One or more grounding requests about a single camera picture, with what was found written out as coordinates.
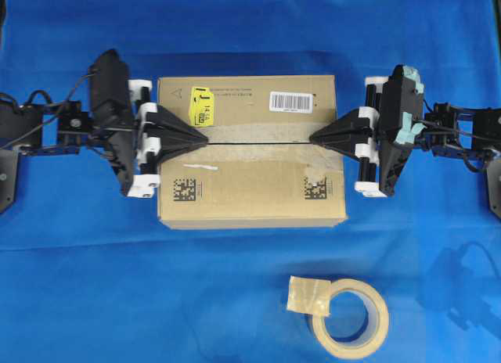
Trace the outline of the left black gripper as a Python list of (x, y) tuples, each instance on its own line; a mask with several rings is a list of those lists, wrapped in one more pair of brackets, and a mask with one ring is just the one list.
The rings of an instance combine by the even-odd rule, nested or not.
[(110, 49), (89, 66), (89, 107), (92, 115), (92, 147), (103, 149), (123, 196), (149, 199), (160, 178), (138, 174), (138, 165), (156, 164), (207, 145), (208, 137), (156, 103), (143, 103), (139, 118), (143, 138), (137, 152), (138, 127), (132, 109), (129, 69), (118, 51)]

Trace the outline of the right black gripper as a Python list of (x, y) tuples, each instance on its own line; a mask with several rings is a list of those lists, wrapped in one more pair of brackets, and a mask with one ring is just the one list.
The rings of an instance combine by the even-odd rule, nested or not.
[(365, 79), (364, 106), (313, 133), (312, 144), (359, 161), (355, 191), (369, 198), (393, 196), (417, 135), (424, 129), (424, 84), (419, 71), (397, 65), (387, 77)]

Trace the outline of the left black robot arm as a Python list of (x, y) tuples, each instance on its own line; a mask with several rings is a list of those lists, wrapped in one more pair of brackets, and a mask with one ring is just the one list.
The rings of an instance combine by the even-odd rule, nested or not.
[(14, 155), (58, 156), (90, 149), (110, 165), (123, 196), (150, 198), (159, 166), (209, 143), (150, 97), (148, 80), (129, 77), (117, 50), (102, 53), (80, 82), (89, 86), (89, 110), (67, 96), (54, 102), (41, 89), (23, 103), (1, 95), (1, 149)]

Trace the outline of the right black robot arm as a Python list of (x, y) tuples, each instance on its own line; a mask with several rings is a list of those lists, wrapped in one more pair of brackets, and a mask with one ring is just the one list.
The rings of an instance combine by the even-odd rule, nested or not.
[(472, 172), (500, 157), (500, 110), (448, 102), (429, 105), (419, 71), (397, 65), (386, 77), (365, 79), (363, 106), (313, 133), (310, 143), (359, 163), (355, 190), (390, 197), (415, 149), (462, 160)]

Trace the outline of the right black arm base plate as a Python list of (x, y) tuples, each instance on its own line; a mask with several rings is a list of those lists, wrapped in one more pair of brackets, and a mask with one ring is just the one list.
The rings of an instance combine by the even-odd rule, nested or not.
[(493, 158), (486, 163), (485, 180), (488, 207), (497, 218), (500, 218), (500, 152), (494, 152)]

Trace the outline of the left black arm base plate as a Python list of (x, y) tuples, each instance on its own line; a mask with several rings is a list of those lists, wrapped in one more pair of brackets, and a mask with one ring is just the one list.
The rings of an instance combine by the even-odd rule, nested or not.
[(0, 213), (3, 214), (16, 201), (19, 154), (2, 149), (0, 152)]

